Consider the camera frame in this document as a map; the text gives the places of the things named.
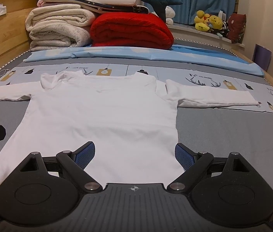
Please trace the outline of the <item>light blue cloud sheet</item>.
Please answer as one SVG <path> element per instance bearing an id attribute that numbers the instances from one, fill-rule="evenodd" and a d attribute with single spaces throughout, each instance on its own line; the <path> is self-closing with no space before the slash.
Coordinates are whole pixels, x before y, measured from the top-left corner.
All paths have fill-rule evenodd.
<path id="1" fill-rule="evenodd" d="M 143 47 L 73 47 L 32 52 L 25 62 L 70 58 L 123 58 L 151 61 L 194 63 L 203 66 L 241 72 L 264 77 L 263 70 L 255 63 L 216 50 L 173 45 L 169 50 Z"/>

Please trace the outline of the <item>purple box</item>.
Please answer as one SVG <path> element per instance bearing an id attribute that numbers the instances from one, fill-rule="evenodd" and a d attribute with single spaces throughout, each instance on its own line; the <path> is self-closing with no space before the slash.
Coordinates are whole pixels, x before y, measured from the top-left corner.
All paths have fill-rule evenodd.
<path id="1" fill-rule="evenodd" d="M 271 57 L 272 51 L 259 44 L 255 45 L 252 61 L 260 68 L 267 71 L 271 62 Z"/>

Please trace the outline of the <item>grey patterned duvet cover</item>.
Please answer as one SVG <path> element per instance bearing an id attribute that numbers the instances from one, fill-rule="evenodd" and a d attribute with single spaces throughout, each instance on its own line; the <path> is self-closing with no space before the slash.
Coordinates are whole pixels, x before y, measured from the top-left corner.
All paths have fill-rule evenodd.
<path id="1" fill-rule="evenodd" d="M 70 58 L 25 62 L 32 53 L 17 57 L 0 70 L 0 86 L 38 82 L 42 74 L 81 71 L 85 75 L 124 77 L 137 72 L 157 81 L 172 80 L 186 86 L 210 86 L 247 91 L 257 105 L 229 107 L 179 107 L 178 143 L 217 157 L 239 152 L 273 189 L 273 87 L 264 77 L 194 63 L 123 58 Z M 6 137 L 0 152 L 17 129 L 29 100 L 0 101 L 0 125 Z"/>

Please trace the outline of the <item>yellow plush toys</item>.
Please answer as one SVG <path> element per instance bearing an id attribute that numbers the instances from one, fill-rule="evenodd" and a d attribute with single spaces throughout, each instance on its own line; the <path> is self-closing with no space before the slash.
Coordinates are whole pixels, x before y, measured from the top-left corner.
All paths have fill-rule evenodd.
<path id="1" fill-rule="evenodd" d="M 194 18 L 195 29 L 200 32 L 212 32 L 223 29 L 223 21 L 220 17 L 198 10 Z"/>

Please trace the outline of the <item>red folded blanket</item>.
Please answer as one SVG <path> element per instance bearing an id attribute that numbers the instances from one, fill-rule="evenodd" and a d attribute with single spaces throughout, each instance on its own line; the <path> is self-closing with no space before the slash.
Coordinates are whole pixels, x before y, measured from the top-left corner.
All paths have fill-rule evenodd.
<path id="1" fill-rule="evenodd" d="M 167 25 L 154 14 L 107 13 L 91 25 L 94 47 L 126 46 L 169 49 L 174 37 Z"/>

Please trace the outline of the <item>cream folded blanket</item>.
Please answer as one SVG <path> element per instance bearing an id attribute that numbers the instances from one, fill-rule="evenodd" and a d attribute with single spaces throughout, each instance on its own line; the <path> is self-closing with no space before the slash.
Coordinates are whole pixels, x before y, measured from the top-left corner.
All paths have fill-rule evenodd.
<path id="1" fill-rule="evenodd" d="M 77 4 L 33 9 L 25 20 L 30 51 L 83 47 L 91 42 L 90 27 L 96 15 Z"/>

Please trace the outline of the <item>white long-sleeve shirt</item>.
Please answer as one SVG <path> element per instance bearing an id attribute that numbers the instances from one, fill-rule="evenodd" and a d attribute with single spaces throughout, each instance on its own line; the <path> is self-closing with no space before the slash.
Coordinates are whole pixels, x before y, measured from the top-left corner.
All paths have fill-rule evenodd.
<path id="1" fill-rule="evenodd" d="M 0 185 L 31 152 L 55 156 L 88 141 L 85 171 L 107 183 L 170 184 L 183 173 L 175 158 L 179 107 L 257 105 L 247 91 L 186 86 L 135 73 L 42 74 L 40 81 L 0 86 L 0 101 L 29 100 L 24 118 L 0 152 Z"/>

